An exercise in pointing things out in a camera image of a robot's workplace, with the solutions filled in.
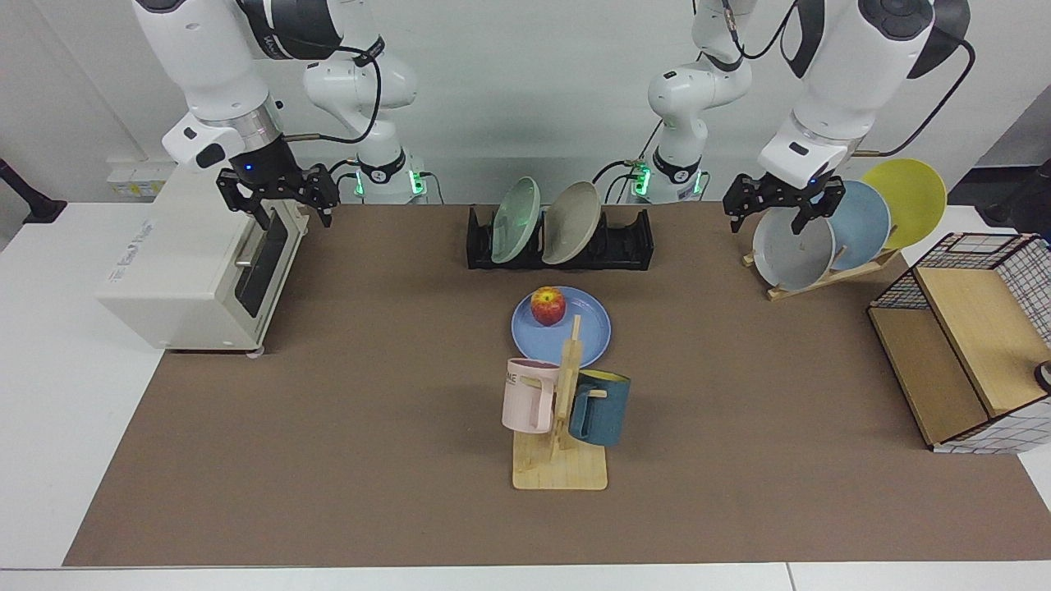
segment light blue plate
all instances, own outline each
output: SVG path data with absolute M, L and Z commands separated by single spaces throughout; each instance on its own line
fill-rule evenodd
M 562 361 L 562 344 L 573 333 L 573 317 L 580 314 L 580 340 L 584 344 L 584 352 L 580 367 L 598 361 L 606 347 L 613 327 L 610 314 L 602 304 L 592 294 L 575 287 L 558 287 L 565 297 L 565 315 L 557 324 L 544 326 L 533 318 L 529 301 L 531 292 L 515 308 L 511 315 L 511 335 L 515 346 L 523 355 L 530 359 L 545 361 L 558 365 Z
M 871 261 L 883 250 L 890 236 L 890 209 L 880 191 L 861 181 L 844 181 L 843 184 L 847 192 L 828 219 L 836 235 L 836 251 L 847 247 L 832 263 L 837 271 L 854 269 Z

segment brown table mat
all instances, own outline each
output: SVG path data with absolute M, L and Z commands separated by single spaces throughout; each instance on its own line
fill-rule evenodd
M 263 359 L 164 356 L 65 564 L 1051 558 L 1016 457 L 924 448 L 865 314 L 904 265 L 769 303 L 718 204 L 651 213 L 648 272 L 508 272 L 466 269 L 466 208 L 341 208 Z M 511 488 L 509 321 L 544 284 L 603 302 L 595 367 L 633 379 L 604 492 Z

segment yellow plate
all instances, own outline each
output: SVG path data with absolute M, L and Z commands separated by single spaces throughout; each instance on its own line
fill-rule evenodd
M 880 191 L 890 208 L 897 229 L 886 248 L 912 246 L 934 231 L 948 204 L 945 181 L 926 162 L 891 160 L 873 167 L 861 178 Z

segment apple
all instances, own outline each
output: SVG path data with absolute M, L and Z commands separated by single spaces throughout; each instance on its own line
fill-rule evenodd
M 530 298 L 533 318 L 544 326 L 557 324 L 565 315 L 565 297 L 557 287 L 541 287 Z

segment wooden mug stand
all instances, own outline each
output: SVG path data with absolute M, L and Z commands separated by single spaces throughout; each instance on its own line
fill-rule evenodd
M 577 315 L 573 318 L 573 334 L 562 345 L 552 430 L 539 434 L 515 431 L 512 483 L 518 490 L 604 490 L 609 486 L 605 448 L 577 440 L 569 431 L 582 354 Z
M 898 226 L 894 226 L 894 227 L 890 228 L 890 235 L 889 236 L 894 236 L 894 231 L 897 229 L 898 229 Z M 840 257 L 843 256 L 844 252 L 846 252 L 846 249 L 847 249 L 847 247 L 843 246 L 843 247 L 841 247 L 839 249 L 838 252 L 836 252 L 836 257 L 832 259 L 832 263 L 833 264 L 836 263 L 836 261 L 838 261 L 840 259 Z M 874 273 L 875 271 L 882 270 L 884 267 L 886 267 L 887 264 L 890 263 L 890 261 L 892 261 L 893 258 L 898 253 L 900 253 L 900 252 L 901 252 L 900 249 L 893 249 L 893 250 L 891 250 L 891 249 L 885 248 L 885 249 L 883 249 L 883 251 L 881 251 L 879 254 L 877 254 L 874 259 L 872 259 L 871 261 L 865 263 L 864 265 L 862 265 L 860 267 L 857 267 L 857 268 L 853 268 L 853 269 L 848 269 L 848 270 L 845 270 L 845 271 L 836 271 L 836 270 L 829 269 L 827 272 L 825 272 L 824 277 L 822 277 L 820 280 L 817 281 L 817 283 L 815 283 L 813 285 L 807 287 L 806 289 L 798 289 L 798 290 L 795 290 L 795 291 L 790 291 L 790 290 L 787 290 L 787 289 L 783 289 L 781 286 L 775 286 L 775 287 L 766 290 L 766 299 L 769 300 L 769 301 L 771 301 L 771 302 L 777 302 L 778 300 L 784 300 L 785 298 L 790 298 L 790 297 L 797 295 L 799 293 L 806 293 L 807 291 L 813 291 L 815 289 L 821 289 L 822 287 L 827 287 L 829 285 L 839 283 L 841 281 L 846 281 L 848 279 L 853 279 L 856 277 L 862 277 L 862 276 L 866 276 L 866 274 L 869 274 L 869 273 Z M 755 264 L 756 264 L 756 251 L 753 250 L 751 252 L 745 254 L 744 259 L 742 259 L 741 263 L 744 266 L 746 266 L 746 267 L 755 266 Z

